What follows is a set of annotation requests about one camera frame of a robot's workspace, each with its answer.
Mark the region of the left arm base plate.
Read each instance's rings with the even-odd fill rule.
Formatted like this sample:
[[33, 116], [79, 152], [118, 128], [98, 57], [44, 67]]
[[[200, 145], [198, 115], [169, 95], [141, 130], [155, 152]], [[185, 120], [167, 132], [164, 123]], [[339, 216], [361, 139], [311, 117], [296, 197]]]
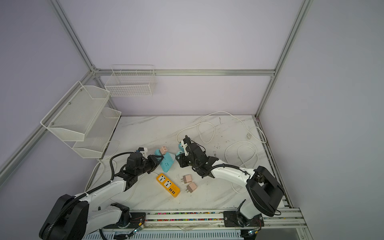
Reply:
[[130, 213], [130, 219], [127, 223], [117, 223], [110, 225], [111, 229], [136, 229], [139, 224], [144, 224], [146, 220], [145, 212]]

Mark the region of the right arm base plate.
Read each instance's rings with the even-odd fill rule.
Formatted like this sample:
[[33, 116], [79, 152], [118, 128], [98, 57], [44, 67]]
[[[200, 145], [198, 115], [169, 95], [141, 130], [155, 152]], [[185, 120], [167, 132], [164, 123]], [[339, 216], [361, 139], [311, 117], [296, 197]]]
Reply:
[[225, 227], [262, 228], [265, 226], [261, 214], [254, 216], [252, 219], [243, 216], [239, 211], [224, 211], [223, 215]]

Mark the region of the teal long power strip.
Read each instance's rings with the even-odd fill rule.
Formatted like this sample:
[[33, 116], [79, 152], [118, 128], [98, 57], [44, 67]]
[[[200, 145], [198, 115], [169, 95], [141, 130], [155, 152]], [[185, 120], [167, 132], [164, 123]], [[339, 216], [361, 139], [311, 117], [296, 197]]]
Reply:
[[178, 147], [181, 151], [184, 151], [184, 144], [183, 143], [179, 143]]

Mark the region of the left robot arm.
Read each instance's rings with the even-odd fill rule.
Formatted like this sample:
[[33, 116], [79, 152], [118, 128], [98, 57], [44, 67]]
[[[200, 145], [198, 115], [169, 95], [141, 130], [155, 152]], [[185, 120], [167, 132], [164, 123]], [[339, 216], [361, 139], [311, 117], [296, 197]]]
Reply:
[[125, 154], [127, 162], [118, 172], [110, 162], [112, 174], [107, 182], [75, 196], [61, 196], [43, 224], [39, 237], [42, 240], [81, 240], [85, 235], [110, 225], [124, 228], [135, 224], [129, 207], [119, 203], [108, 204], [108, 200], [129, 190], [142, 174], [153, 172], [164, 156], [144, 157], [141, 150]]

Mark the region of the orange power strip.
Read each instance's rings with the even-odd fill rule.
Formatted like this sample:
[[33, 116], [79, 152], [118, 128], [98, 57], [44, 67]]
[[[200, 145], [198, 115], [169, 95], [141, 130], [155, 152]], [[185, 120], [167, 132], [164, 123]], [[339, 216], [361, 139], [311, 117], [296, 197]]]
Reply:
[[165, 174], [159, 174], [156, 177], [156, 180], [174, 198], [180, 194], [180, 188], [175, 185]]

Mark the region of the pink charger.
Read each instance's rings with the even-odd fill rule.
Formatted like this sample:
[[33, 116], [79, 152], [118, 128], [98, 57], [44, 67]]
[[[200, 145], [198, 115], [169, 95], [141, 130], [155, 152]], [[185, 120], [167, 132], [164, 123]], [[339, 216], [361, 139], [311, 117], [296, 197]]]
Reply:
[[186, 192], [193, 193], [197, 188], [198, 186], [194, 182], [191, 182], [187, 185]]
[[159, 150], [160, 150], [161, 155], [165, 155], [168, 152], [168, 149], [165, 146], [162, 146]]
[[181, 181], [182, 181], [184, 184], [191, 183], [191, 182], [193, 181], [192, 175], [184, 175], [184, 176], [181, 178]]

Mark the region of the teal mountain-shaped power strip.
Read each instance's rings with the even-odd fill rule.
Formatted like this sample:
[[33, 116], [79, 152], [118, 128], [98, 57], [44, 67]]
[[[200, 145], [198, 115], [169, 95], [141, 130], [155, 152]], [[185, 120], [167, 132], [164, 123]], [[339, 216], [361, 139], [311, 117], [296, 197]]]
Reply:
[[174, 161], [176, 160], [176, 155], [168, 152], [162, 154], [159, 149], [155, 150], [155, 155], [164, 157], [163, 160], [160, 162], [160, 166], [163, 172], [167, 173], [174, 164]]

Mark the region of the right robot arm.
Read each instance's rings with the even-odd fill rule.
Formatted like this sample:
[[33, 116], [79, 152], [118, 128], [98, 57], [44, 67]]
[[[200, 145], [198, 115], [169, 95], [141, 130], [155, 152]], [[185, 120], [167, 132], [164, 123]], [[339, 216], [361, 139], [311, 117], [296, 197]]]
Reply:
[[273, 217], [284, 196], [284, 189], [277, 179], [263, 166], [246, 169], [207, 156], [202, 146], [185, 138], [180, 141], [182, 150], [176, 159], [180, 167], [191, 167], [201, 178], [223, 179], [246, 189], [250, 200], [238, 207], [238, 217], [251, 220], [258, 215]]

